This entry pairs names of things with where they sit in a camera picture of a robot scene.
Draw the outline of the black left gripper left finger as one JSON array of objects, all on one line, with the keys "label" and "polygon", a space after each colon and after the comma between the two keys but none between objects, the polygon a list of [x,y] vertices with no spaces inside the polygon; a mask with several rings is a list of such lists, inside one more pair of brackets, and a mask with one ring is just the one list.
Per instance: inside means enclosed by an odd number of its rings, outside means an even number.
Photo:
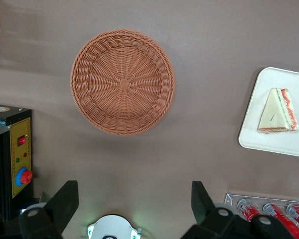
[{"label": "black left gripper left finger", "polygon": [[61,239],[78,206],[78,182],[67,181],[43,207],[34,205],[19,216],[22,238]]}]

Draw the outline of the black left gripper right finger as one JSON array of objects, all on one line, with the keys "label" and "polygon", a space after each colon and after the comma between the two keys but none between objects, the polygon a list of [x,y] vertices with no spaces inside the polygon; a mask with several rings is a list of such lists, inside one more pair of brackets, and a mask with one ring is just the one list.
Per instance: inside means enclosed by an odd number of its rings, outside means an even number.
[{"label": "black left gripper right finger", "polygon": [[200,181],[191,186],[191,208],[196,220],[183,239],[250,239],[250,224],[231,210],[215,206]]}]

